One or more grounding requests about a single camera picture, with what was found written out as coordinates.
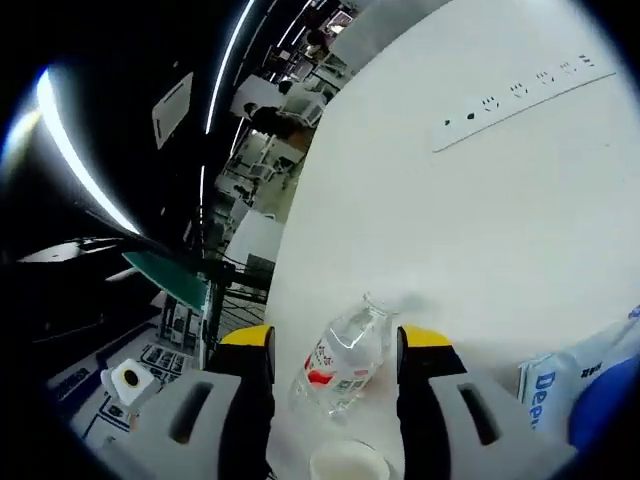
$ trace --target white tabletop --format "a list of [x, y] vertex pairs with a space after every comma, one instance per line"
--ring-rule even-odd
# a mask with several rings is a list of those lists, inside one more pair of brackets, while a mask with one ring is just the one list
[[[640, 118], [618, 74], [439, 153], [430, 128], [468, 95], [563, 54], [607, 55], [569, 3], [454, 0], [401, 36], [333, 100], [285, 227], [267, 322], [276, 415], [267, 459], [307, 475], [330, 438], [287, 392], [328, 321], [363, 292], [414, 292], [400, 321], [448, 335], [468, 368], [515, 388], [516, 365], [601, 330], [640, 299]], [[391, 365], [348, 428], [403, 471]]]

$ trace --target ceiling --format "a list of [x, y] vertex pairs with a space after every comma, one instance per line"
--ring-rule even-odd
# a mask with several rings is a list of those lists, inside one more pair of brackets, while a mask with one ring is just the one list
[[[228, 159], [238, 125], [228, 109], [242, 58], [247, 53], [238, 82], [259, 66], [269, 45], [278, 42], [306, 3], [253, 0], [228, 58], [211, 131], [205, 135], [213, 85], [247, 1], [109, 2], [90, 7], [63, 3], [44, 7], [48, 10], [34, 18], [43, 46], [38, 63], [51, 65], [56, 105], [69, 140], [107, 197], [144, 235], [168, 243], [182, 236], [200, 203], [201, 166], [206, 165], [207, 185], [212, 186]], [[189, 112], [158, 150], [151, 110], [190, 72]], [[14, 220], [22, 219], [17, 237], [33, 230], [39, 246], [68, 238], [71, 232], [82, 234], [78, 207], [110, 220], [68, 170], [43, 122], [36, 131], [37, 141], [25, 162], [28, 174], [16, 176], [21, 183], [13, 189], [20, 192], [20, 202], [11, 204]], [[34, 222], [34, 213], [41, 221]]]

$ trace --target led light strip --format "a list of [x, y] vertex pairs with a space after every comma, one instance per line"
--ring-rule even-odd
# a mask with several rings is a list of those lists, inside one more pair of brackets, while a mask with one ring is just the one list
[[211, 130], [211, 119], [213, 118], [213, 108], [216, 105], [216, 99], [218, 98], [218, 90], [220, 89], [220, 84], [222, 83], [222, 77], [224, 76], [224, 72], [227, 69], [227, 62], [229, 61], [229, 56], [231, 55], [231, 50], [233, 50], [233, 46], [236, 43], [236, 39], [238, 38], [238, 33], [240, 33], [240, 29], [244, 24], [244, 21], [247, 19], [247, 15], [249, 14], [249, 10], [255, 3], [255, 0], [249, 0], [247, 6], [244, 7], [242, 15], [240, 15], [240, 19], [236, 24], [236, 28], [234, 28], [233, 33], [231, 34], [231, 38], [229, 39], [229, 44], [227, 45], [227, 50], [224, 52], [224, 57], [222, 57], [222, 63], [220, 64], [220, 70], [218, 71], [218, 78], [216, 78], [216, 83], [213, 87], [213, 94], [211, 95], [211, 106], [209, 107], [209, 116], [207, 117], [207, 126], [205, 128], [205, 134], [209, 133]]
[[111, 218], [130, 232], [140, 235], [138, 229], [134, 227], [133, 224], [116, 208], [111, 200], [107, 198], [78, 157], [78, 154], [71, 144], [71, 140], [69, 140], [67, 132], [64, 130], [62, 121], [60, 120], [60, 114], [56, 108], [53, 86], [51, 85], [48, 70], [46, 70], [40, 77], [40, 80], [38, 80], [36, 95], [38, 97], [44, 123], [47, 125], [49, 132], [51, 132], [54, 142], [71, 168], [71, 171], [78, 178], [80, 183], [82, 183], [87, 192], [89, 192], [89, 194], [96, 200], [96, 202], [98, 202], [100, 206], [104, 208], [109, 215], [111, 215]]
[[204, 197], [204, 165], [200, 169], [200, 206], [202, 206], [203, 197]]

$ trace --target wall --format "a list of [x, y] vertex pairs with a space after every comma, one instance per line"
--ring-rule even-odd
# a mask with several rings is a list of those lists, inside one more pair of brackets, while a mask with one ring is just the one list
[[246, 263], [249, 254], [275, 262], [278, 258], [284, 225], [250, 210], [238, 226], [225, 254]]
[[236, 192], [233, 187], [235, 187], [236, 185], [245, 186], [245, 184], [245, 179], [242, 179], [242, 181], [232, 180], [229, 177], [225, 177], [224, 175], [220, 175], [216, 179], [216, 188], [233, 198], [240, 198], [240, 194]]
[[282, 94], [278, 91], [278, 87], [266, 80], [250, 75], [233, 97], [231, 104], [231, 112], [239, 117], [246, 117], [243, 110], [244, 105], [253, 102], [258, 106], [276, 106], [282, 103]]

